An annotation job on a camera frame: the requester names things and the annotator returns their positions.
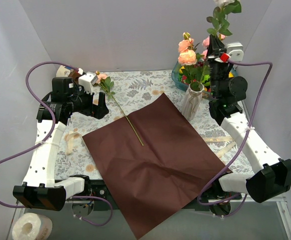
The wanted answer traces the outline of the deep pink rose stem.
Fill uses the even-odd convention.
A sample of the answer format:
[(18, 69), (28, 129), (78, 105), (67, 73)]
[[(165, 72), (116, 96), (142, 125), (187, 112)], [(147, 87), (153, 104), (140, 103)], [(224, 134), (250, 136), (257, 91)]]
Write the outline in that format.
[[(219, 34), (218, 38), (223, 41), (226, 36), (223, 34)], [(205, 50), (201, 53), (201, 55), (203, 55), (202, 59), (205, 60), (207, 57), (207, 53), (208, 53), (208, 47), (210, 44), (210, 37), (208, 36), (206, 39), (203, 40), (202, 42), (202, 46), (205, 48)]]

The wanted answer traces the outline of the pale pink rose stem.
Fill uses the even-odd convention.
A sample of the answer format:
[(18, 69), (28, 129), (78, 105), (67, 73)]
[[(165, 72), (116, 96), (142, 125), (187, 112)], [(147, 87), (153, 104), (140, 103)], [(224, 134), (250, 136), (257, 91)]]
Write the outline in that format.
[[(212, 16), (207, 17), (207, 21), (212, 24), (211, 28), (207, 29), (210, 35), (219, 37), (219, 34), (226, 37), (231, 36), (232, 32), (229, 30), (230, 23), (228, 21), (229, 14), (238, 14), (242, 12), (241, 2), (239, 0), (215, 0), (216, 7), (213, 10)], [(200, 78), (202, 82), (205, 75), (208, 75), (209, 66), (206, 59), (203, 60), (203, 55), (200, 60), (203, 76)]]

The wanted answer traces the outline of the peach rose stem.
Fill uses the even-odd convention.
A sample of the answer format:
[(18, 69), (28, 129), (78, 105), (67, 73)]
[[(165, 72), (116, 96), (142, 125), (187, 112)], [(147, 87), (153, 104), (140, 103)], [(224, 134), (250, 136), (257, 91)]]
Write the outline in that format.
[(203, 76), (203, 68), (201, 67), (202, 55), (196, 52), (194, 39), (188, 32), (182, 34), (183, 40), (178, 44), (178, 63), (184, 66), (183, 75), (186, 75), (190, 80), (188, 85), (194, 91), (199, 91), (199, 83)]
[(132, 122), (130, 121), (129, 117), (126, 115), (126, 113), (124, 112), (124, 110), (122, 109), (121, 105), (119, 104), (119, 102), (117, 101), (117, 99), (115, 98), (115, 92), (113, 91), (113, 87), (114, 87), (114, 81), (111, 79), (110, 76), (108, 76), (105, 73), (100, 73), (98, 70), (95, 72), (97, 80), (95, 82), (95, 85), (99, 85), (100, 88), (104, 91), (104, 93), (114, 101), (114, 103), (116, 104), (116, 106), (119, 108), (120, 112), (123, 114), (123, 116), (125, 117), (125, 119), (127, 120), (128, 124), (130, 125), (131, 129), (133, 130), (135, 136), (137, 137), (138, 141), (140, 142), (141, 146), (144, 146), (144, 143), (142, 141), (142, 139), (140, 138), (139, 134), (137, 133), (134, 125), (132, 124)]

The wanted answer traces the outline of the red wrapping paper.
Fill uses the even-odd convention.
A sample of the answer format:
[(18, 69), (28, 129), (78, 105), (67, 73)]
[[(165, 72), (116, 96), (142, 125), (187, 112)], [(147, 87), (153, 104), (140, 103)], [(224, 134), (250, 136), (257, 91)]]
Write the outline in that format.
[(194, 200), (225, 166), (165, 94), (83, 140), (137, 239)]

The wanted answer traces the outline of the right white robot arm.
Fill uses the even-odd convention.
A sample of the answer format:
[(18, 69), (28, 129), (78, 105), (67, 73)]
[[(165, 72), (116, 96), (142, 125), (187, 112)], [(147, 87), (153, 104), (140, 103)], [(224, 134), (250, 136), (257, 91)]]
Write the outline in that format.
[(246, 118), (238, 102), (246, 99), (248, 82), (242, 76), (229, 77), (233, 65), (241, 65), (242, 45), (223, 44), (209, 36), (206, 60), (210, 68), (209, 112), (244, 153), (253, 174), (242, 175), (222, 170), (210, 183), (212, 194), (225, 198), (230, 192), (248, 194), (257, 203), (281, 195), (291, 188), (291, 159), (283, 160), (271, 150), (253, 127), (254, 116)]

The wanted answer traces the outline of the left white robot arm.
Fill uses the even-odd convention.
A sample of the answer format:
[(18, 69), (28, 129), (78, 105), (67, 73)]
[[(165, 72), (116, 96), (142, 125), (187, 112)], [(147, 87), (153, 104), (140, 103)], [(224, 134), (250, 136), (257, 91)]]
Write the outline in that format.
[(41, 101), (37, 112), (37, 136), (39, 144), (32, 154), (28, 171), (21, 185), (13, 188), (13, 196), (26, 208), (60, 211), (67, 199), (77, 196), (87, 200), (92, 194), (87, 175), (76, 174), (55, 181), (55, 163), (62, 136), (73, 113), (102, 119), (109, 113), (105, 94), (100, 92), (98, 104), (94, 104), (93, 73), (86, 73), (74, 82), (71, 77), (52, 79), (52, 91)]

